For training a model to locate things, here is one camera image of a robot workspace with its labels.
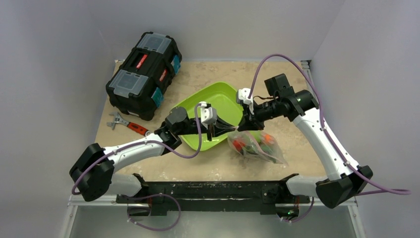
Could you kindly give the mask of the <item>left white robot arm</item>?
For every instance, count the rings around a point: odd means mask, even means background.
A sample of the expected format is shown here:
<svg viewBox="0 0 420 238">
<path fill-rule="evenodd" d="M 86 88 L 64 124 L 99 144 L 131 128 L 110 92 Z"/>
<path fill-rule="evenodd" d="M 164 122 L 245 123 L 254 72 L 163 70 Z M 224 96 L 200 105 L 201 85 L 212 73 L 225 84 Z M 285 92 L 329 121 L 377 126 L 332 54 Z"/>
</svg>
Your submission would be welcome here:
<svg viewBox="0 0 420 238">
<path fill-rule="evenodd" d="M 175 107 L 158 129 L 142 139 L 111 147 L 101 147 L 98 143 L 87 146 L 69 171 L 74 182 L 71 193 L 81 195 L 87 202 L 94 201 L 108 192 L 115 173 L 122 168 L 169 152 L 192 159 L 201 150 L 203 135 L 211 141 L 235 129 L 236 126 L 221 119 L 209 103 L 198 103 L 192 119 L 184 107 Z M 193 134 L 199 139 L 194 154 L 176 152 L 175 149 L 182 143 L 180 136 Z"/>
</svg>

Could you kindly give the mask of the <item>lime green plastic tray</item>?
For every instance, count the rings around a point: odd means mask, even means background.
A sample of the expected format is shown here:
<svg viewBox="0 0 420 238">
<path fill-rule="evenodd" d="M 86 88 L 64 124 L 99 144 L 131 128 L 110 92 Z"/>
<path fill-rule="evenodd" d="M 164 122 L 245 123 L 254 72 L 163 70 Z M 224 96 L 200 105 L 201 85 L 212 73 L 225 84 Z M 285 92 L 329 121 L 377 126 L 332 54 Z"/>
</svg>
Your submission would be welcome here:
<svg viewBox="0 0 420 238">
<path fill-rule="evenodd" d="M 174 107 L 183 107 L 186 109 L 189 118 L 194 119 L 194 107 L 197 103 L 204 101 L 210 103 L 217 111 L 217 115 L 224 121 L 238 125 L 242 118 L 243 108 L 236 103 L 236 88 L 226 82 L 216 82 L 209 86 L 198 90 L 196 93 L 190 95 L 186 99 L 175 104 Z M 206 151 L 226 141 L 228 134 L 218 137 L 213 137 L 212 141 L 207 140 L 207 136 L 203 133 L 202 146 L 200 151 Z M 188 145 L 193 150 L 197 150 L 199 145 L 198 135 L 181 135 L 180 138 L 183 144 Z"/>
</svg>

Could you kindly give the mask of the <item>clear zip top bag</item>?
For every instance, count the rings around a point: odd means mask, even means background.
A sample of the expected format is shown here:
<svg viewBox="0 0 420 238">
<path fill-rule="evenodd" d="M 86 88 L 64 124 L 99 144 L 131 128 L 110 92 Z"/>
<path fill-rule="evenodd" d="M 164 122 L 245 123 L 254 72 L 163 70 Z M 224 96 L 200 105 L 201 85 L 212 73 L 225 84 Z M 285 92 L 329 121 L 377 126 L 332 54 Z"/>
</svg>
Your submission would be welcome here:
<svg viewBox="0 0 420 238">
<path fill-rule="evenodd" d="M 243 153 L 237 152 L 232 142 L 233 140 L 241 140 L 245 143 Z M 247 159 L 266 161 L 274 164 L 282 164 L 288 166 L 274 136 L 262 131 L 233 131 L 227 134 L 227 142 L 229 146 L 241 156 Z"/>
</svg>

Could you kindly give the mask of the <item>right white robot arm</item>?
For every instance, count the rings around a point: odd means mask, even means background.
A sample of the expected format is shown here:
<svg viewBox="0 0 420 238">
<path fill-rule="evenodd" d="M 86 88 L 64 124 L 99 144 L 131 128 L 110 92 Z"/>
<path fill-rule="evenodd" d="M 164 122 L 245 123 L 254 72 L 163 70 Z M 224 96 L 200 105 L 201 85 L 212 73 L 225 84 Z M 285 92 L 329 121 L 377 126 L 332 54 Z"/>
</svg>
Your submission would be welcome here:
<svg viewBox="0 0 420 238">
<path fill-rule="evenodd" d="M 258 104 L 254 102 L 249 88 L 239 89 L 236 102 L 243 107 L 243 116 L 238 131 L 263 130 L 264 122 L 280 116 L 288 118 L 306 137 L 319 157 L 326 177 L 290 175 L 282 179 L 278 188 L 279 198 L 291 201 L 297 195 L 318 198 L 326 207 L 335 208 L 358 195 L 367 182 L 360 178 L 372 178 L 369 166 L 360 166 L 350 155 L 344 162 L 338 152 L 341 145 L 325 135 L 326 122 L 319 118 L 319 104 L 308 90 L 295 92 L 285 74 L 265 80 L 272 100 Z"/>
</svg>

